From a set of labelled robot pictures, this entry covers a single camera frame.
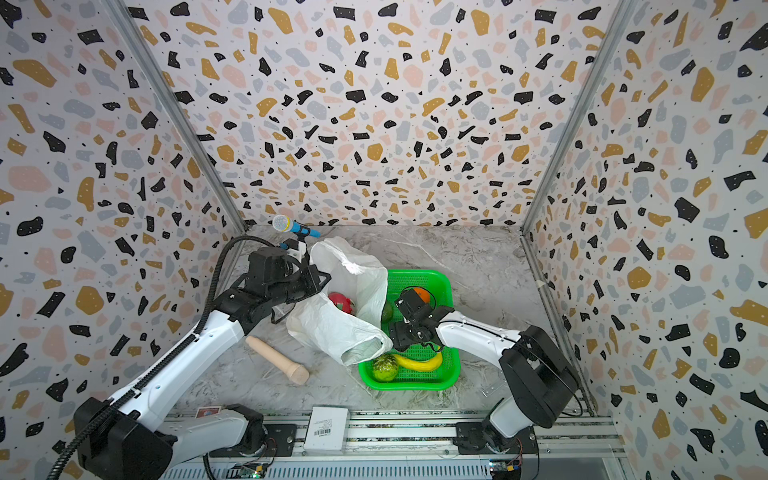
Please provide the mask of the orange fruit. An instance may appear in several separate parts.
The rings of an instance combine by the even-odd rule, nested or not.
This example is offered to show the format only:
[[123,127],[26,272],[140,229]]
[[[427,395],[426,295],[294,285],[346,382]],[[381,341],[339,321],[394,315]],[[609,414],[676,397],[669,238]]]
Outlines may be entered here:
[[411,290],[415,292],[423,302],[427,304],[432,302],[432,295],[426,289],[422,287],[412,287]]

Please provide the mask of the yellow banana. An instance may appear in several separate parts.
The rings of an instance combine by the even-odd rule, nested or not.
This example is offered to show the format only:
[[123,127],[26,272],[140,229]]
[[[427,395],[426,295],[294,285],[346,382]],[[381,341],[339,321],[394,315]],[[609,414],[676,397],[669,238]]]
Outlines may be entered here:
[[429,360],[423,361],[410,359],[398,354],[392,354],[392,357],[399,367],[421,373],[434,372],[440,368],[443,363],[443,355],[441,352],[436,353]]

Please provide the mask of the green custard apple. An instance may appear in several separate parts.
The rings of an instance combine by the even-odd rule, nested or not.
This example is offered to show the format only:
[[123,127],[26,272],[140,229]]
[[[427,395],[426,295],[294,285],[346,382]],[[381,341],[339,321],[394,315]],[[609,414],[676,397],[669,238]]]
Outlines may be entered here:
[[399,364],[392,354],[384,354],[372,361],[372,375],[375,381],[389,383],[396,379]]

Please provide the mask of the pink dragon fruit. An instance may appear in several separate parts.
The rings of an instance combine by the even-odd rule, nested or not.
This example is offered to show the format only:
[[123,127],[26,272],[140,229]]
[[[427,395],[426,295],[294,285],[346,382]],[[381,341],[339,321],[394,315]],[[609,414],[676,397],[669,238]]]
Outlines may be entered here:
[[356,306],[353,300],[346,295],[339,292],[331,292],[328,294],[328,298],[340,311],[352,316],[356,314]]

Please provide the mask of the white plastic bag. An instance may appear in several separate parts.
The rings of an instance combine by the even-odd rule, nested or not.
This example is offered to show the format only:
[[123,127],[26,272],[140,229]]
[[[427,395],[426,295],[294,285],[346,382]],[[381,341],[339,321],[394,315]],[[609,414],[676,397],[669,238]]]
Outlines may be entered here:
[[340,237],[316,243],[310,264],[329,274],[330,281],[296,305],[286,320],[288,333],[343,366],[387,353],[393,343],[382,330],[388,290],[384,265]]

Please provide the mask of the green round fruit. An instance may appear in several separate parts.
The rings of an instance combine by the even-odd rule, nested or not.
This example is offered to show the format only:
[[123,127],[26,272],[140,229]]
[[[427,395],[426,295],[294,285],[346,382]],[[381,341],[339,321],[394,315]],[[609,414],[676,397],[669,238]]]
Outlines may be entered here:
[[387,301],[382,309],[381,313],[381,323],[386,324],[389,323],[394,317],[394,305],[392,302]]

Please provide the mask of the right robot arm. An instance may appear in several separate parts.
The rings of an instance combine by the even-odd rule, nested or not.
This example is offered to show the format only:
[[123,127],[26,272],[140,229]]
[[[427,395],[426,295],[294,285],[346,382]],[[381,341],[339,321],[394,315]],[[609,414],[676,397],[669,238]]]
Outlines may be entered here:
[[499,368],[510,396],[480,423],[459,433],[456,445],[469,452],[506,453],[520,447],[516,436],[531,427],[550,428],[580,389],[576,369],[545,330],[523,331],[473,320],[448,306],[433,306],[404,290],[394,302],[402,319],[389,326],[398,351],[412,345],[454,348]]

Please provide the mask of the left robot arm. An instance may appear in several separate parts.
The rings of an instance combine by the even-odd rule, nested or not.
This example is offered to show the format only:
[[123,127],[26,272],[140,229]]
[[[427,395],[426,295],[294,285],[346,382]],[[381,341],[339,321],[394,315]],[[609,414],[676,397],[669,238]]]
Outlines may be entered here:
[[280,247],[249,256],[249,268],[206,304],[198,324],[146,372],[106,400],[90,398],[74,414],[76,436],[49,476],[70,459],[101,479],[159,479],[170,468],[231,449],[242,455],[273,447],[261,413],[240,404],[176,422],[169,412],[198,378],[277,306],[319,294],[330,274]]

